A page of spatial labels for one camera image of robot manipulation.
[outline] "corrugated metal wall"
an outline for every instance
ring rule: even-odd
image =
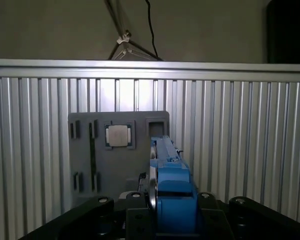
[[[70,209],[68,113],[151,110],[201,191],[300,222],[300,82],[0,77],[0,239]]]

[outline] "screw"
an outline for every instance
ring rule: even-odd
[[[131,35],[132,35],[131,32],[129,32],[129,30],[125,30],[125,34],[127,37],[131,37]]]
[[[205,199],[207,199],[208,197],[210,197],[210,195],[208,193],[201,193],[201,196],[204,197]]]
[[[106,201],[108,201],[108,198],[106,198],[106,197],[99,199],[99,203],[105,203]]]
[[[238,202],[238,203],[240,203],[240,204],[244,204],[245,203],[245,200],[243,200],[242,198],[237,198],[235,201]]]

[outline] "rectangular slot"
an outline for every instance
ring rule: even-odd
[[[149,137],[161,137],[165,135],[165,124],[162,121],[149,122]]]
[[[76,193],[80,193],[83,190],[83,174],[75,172],[73,175],[73,189]]]
[[[92,131],[91,131],[91,137],[93,139],[97,138],[98,137],[98,120],[94,120],[91,124],[91,127],[92,127]]]
[[[96,174],[97,174],[97,164],[96,164],[96,147],[95,147],[95,124],[89,123],[89,144],[90,144],[90,170],[91,170],[91,185],[92,191],[97,191],[96,184]]]
[[[158,197],[192,197],[192,192],[158,191]]]
[[[70,137],[72,139],[80,138],[80,121],[77,120],[74,123],[70,123]]]

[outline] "silver component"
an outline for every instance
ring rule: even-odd
[[[127,131],[128,131],[128,144],[130,144],[131,143],[131,128],[128,127]]]
[[[128,126],[126,125],[111,125],[108,127],[108,131],[105,132],[106,142],[111,147],[125,147],[128,146]]]
[[[157,158],[157,149],[155,146],[152,146],[150,149],[150,159],[156,159]]]
[[[105,203],[106,201],[108,201],[108,198],[106,197],[102,197],[99,199],[99,203]]]
[[[122,37],[120,36],[116,42],[120,45],[122,43],[128,43],[129,40],[130,37],[127,34],[124,34]]]
[[[201,196],[204,197],[205,199],[210,197],[210,195],[208,193],[201,193]]]
[[[300,83],[300,65],[0,59],[2,76]]]
[[[150,166],[148,194],[149,194],[150,207],[153,211],[157,209],[157,190],[158,190],[157,168]]]
[[[107,144],[109,143],[109,128],[105,129],[105,141]]]
[[[240,203],[240,204],[244,204],[244,203],[246,202],[246,201],[245,201],[244,199],[242,199],[242,198],[237,198],[235,201],[238,202],[238,203]]]
[[[136,49],[131,49],[131,48],[128,48],[127,49],[128,53],[132,54],[132,55],[135,55],[137,57],[140,57],[140,58],[143,58],[143,59],[147,59],[147,60],[151,60],[152,57],[150,57],[149,55],[141,52],[141,51],[138,51]]]
[[[120,53],[118,53],[117,56],[114,57],[114,60],[116,60],[116,59],[119,59],[119,60],[120,60],[120,59],[122,59],[126,54],[127,54],[127,50],[126,50],[126,49],[123,49],[123,50],[121,50]]]

